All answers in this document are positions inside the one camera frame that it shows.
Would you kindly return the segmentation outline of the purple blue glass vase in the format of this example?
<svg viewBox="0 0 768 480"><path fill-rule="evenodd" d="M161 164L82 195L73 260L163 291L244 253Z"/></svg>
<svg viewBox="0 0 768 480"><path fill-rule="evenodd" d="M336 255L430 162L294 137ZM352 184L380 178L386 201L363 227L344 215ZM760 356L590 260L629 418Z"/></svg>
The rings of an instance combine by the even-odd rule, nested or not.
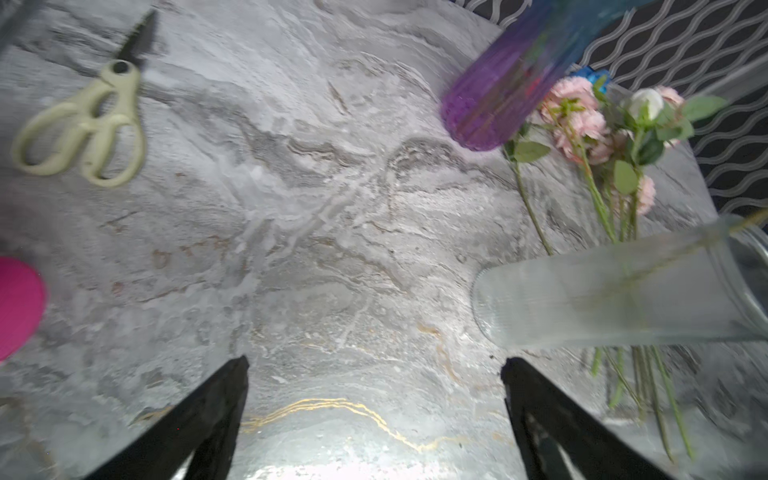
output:
<svg viewBox="0 0 768 480"><path fill-rule="evenodd" d="M473 151L510 140L610 22L643 1L535 1L456 80L440 114L450 137Z"/></svg>

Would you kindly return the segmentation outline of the clear glass jar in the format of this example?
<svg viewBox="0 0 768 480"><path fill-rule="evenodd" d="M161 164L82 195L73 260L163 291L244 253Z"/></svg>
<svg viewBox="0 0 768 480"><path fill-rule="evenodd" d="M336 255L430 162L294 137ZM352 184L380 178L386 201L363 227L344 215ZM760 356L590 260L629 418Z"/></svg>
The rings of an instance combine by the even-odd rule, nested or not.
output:
<svg viewBox="0 0 768 480"><path fill-rule="evenodd" d="M742 218L483 270L471 305L505 349L767 337L767 234Z"/></svg>

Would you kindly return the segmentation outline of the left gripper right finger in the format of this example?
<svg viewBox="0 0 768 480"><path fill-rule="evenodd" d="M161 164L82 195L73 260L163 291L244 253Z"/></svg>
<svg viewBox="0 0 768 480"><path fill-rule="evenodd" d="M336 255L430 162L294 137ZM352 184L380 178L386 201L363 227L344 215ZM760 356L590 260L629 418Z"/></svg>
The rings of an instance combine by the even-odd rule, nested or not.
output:
<svg viewBox="0 0 768 480"><path fill-rule="evenodd" d="M535 367L509 358L500 373L506 409L529 479L667 479Z"/></svg>

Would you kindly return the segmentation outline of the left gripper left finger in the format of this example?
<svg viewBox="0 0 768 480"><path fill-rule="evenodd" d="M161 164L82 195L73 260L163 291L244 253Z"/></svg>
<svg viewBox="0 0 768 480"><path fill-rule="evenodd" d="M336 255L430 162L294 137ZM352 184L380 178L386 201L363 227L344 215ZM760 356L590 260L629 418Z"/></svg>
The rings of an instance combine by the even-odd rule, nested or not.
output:
<svg viewBox="0 0 768 480"><path fill-rule="evenodd" d="M226 362L182 402L90 479L225 479L230 471L248 393L249 362Z"/></svg>

